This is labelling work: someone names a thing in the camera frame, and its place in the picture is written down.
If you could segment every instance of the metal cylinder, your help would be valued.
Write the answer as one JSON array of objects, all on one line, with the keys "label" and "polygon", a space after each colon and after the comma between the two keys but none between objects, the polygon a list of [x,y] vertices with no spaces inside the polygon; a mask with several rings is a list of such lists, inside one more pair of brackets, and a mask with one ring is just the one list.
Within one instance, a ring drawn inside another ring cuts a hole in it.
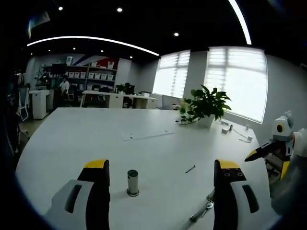
[{"label": "metal cylinder", "polygon": [[139,173],[136,170],[128,171],[128,189],[127,193],[129,196],[137,196],[139,194]]}]

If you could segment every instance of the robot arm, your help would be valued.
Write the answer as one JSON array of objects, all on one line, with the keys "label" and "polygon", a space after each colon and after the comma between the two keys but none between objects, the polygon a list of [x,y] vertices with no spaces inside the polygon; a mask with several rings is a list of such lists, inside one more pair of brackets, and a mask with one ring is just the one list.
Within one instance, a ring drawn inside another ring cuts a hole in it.
[{"label": "robot arm", "polygon": [[275,153],[281,150],[279,158],[283,161],[282,173],[280,179],[285,175],[288,169],[290,156],[293,153],[293,118],[291,112],[285,112],[283,116],[277,118],[272,127],[272,139],[267,143],[252,151],[245,161],[254,161],[260,157],[265,157],[269,153]]}]

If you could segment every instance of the small white object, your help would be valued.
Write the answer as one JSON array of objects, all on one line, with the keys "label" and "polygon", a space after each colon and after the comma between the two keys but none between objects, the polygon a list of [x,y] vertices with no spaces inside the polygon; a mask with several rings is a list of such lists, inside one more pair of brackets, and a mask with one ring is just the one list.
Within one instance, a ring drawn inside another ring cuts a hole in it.
[{"label": "small white object", "polygon": [[95,73],[95,79],[100,79],[101,73]]},{"label": "small white object", "polygon": [[80,78],[80,72],[75,72],[74,78]]},{"label": "small white object", "polygon": [[94,78],[94,73],[88,73],[88,78],[93,79]]},{"label": "small white object", "polygon": [[86,72],[81,72],[80,73],[80,78],[85,78],[85,76],[86,76]]},{"label": "small white object", "polygon": [[222,128],[222,133],[228,133],[228,129],[227,128]]},{"label": "small white object", "polygon": [[66,58],[66,65],[71,66],[72,65],[72,57]]},{"label": "small white object", "polygon": [[101,74],[101,80],[106,80],[107,74]]},{"label": "small white object", "polygon": [[108,69],[113,69],[113,67],[114,67],[114,61],[108,61],[107,62],[107,68]]},{"label": "small white object", "polygon": [[129,196],[137,196],[139,194],[139,173],[136,170],[129,170],[128,176],[128,189]]},{"label": "small white object", "polygon": [[107,75],[107,79],[108,79],[108,81],[112,81],[112,80],[113,80],[113,77],[114,77],[114,75],[112,75],[112,74],[108,74],[108,75]]}]

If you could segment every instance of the black ceiling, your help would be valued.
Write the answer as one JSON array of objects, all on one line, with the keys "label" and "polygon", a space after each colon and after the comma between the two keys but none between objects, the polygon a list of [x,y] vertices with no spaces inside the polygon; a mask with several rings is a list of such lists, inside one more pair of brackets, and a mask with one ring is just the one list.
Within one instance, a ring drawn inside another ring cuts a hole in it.
[{"label": "black ceiling", "polygon": [[[246,20],[252,47],[265,49],[295,63],[307,62],[307,20],[304,0],[236,0]],[[76,52],[129,58],[147,62],[152,54],[110,42],[87,39],[60,39],[27,47],[44,38],[66,35],[95,36],[114,39],[149,49],[160,55],[185,49],[206,50],[209,46],[247,46],[246,40],[228,0],[206,0],[189,3],[132,1],[46,0],[28,4],[23,12],[21,56],[59,52]],[[28,40],[27,20],[47,11],[50,21],[35,27]]]}]

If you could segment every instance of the white flower pot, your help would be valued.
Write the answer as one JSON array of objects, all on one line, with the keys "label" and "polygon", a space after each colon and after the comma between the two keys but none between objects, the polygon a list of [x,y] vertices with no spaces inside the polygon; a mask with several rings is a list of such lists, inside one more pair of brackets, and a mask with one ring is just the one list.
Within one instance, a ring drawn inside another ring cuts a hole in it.
[{"label": "white flower pot", "polygon": [[205,116],[204,118],[201,118],[197,123],[198,123],[198,126],[202,128],[210,128],[213,120],[214,120],[214,115],[210,115],[210,116]]}]

